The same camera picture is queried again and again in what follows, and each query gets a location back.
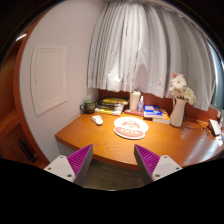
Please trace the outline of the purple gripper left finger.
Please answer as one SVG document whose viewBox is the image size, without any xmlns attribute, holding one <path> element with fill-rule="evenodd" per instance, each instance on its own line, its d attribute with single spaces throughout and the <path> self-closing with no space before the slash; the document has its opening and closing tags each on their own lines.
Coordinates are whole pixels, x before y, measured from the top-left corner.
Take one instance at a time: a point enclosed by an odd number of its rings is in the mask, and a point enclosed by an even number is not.
<svg viewBox="0 0 224 224">
<path fill-rule="evenodd" d="M 44 168 L 56 176 L 82 186 L 93 157 L 93 145 L 87 145 L 69 156 L 59 155 Z"/>
</svg>

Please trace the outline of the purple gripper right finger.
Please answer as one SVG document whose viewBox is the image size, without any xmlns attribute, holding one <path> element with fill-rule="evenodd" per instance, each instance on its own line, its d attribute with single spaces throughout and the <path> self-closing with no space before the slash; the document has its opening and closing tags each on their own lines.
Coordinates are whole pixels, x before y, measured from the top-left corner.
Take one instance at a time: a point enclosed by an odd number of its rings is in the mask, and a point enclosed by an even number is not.
<svg viewBox="0 0 224 224">
<path fill-rule="evenodd" d="M 168 155 L 159 156 L 137 144 L 134 145 L 134 156 L 144 184 L 152 183 L 182 169 Z"/>
</svg>

